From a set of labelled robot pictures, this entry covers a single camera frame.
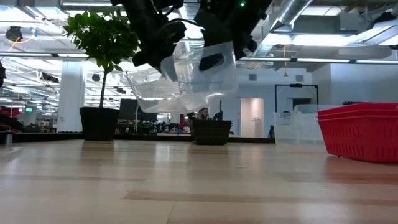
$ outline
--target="transparent plastic bag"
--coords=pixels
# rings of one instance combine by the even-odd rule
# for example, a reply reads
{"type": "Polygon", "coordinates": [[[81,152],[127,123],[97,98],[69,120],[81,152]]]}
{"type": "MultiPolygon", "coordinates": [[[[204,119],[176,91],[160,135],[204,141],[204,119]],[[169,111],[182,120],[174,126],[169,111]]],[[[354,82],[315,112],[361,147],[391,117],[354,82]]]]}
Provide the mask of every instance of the transparent plastic bag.
{"type": "Polygon", "coordinates": [[[173,55],[161,63],[162,75],[151,82],[127,77],[141,109],[146,113],[196,111],[214,96],[231,96],[238,90],[232,42],[173,55]]]}

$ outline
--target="red basket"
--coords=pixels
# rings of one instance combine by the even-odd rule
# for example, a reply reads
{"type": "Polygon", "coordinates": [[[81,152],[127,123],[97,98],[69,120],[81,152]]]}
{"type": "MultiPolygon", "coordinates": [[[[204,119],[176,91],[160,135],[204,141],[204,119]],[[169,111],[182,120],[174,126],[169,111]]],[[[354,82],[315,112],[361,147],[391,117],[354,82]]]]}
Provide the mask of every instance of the red basket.
{"type": "Polygon", "coordinates": [[[398,116],[320,119],[319,125],[329,154],[369,162],[398,162],[398,116]]]}
{"type": "Polygon", "coordinates": [[[318,111],[319,116],[344,113],[358,110],[398,110],[398,103],[357,103],[349,106],[341,106],[338,108],[332,108],[328,110],[318,111]]]}
{"type": "Polygon", "coordinates": [[[318,120],[335,119],[356,116],[398,116],[398,110],[354,110],[342,113],[319,115],[318,120]]]}

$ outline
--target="tree trunk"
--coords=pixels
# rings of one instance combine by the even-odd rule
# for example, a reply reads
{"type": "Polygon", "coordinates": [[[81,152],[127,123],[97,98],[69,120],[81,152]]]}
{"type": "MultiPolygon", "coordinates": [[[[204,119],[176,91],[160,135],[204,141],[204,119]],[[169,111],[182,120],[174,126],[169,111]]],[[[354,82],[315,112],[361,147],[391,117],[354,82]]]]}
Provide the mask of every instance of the tree trunk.
{"type": "Polygon", "coordinates": [[[101,98],[99,99],[99,107],[103,108],[104,107],[104,93],[105,93],[105,83],[106,83],[106,75],[108,73],[106,70],[104,71],[104,80],[102,81],[102,89],[101,89],[101,98]]]}

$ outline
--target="black basket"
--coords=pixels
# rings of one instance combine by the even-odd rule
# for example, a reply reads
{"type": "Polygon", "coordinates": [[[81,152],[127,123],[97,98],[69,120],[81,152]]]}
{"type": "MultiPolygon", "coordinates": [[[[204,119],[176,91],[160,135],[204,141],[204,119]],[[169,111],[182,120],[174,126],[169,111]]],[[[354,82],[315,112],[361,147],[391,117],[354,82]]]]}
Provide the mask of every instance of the black basket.
{"type": "Polygon", "coordinates": [[[198,145],[222,146],[228,143],[232,121],[194,120],[193,135],[198,145]]]}

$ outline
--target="potted plant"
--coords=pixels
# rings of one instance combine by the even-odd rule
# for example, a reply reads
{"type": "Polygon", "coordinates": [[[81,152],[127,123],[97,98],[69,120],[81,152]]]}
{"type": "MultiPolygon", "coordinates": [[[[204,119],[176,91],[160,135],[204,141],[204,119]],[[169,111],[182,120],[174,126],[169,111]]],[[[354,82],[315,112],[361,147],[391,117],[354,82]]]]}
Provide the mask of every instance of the potted plant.
{"type": "Polygon", "coordinates": [[[95,59],[97,66],[104,69],[99,108],[80,108],[85,140],[112,141],[119,110],[103,107],[106,76],[114,69],[122,71],[118,64],[134,56],[139,45],[137,35],[130,30],[128,18],[120,12],[117,16],[110,12],[101,16],[95,12],[77,14],[68,18],[64,29],[76,48],[86,51],[87,60],[95,59]]]}

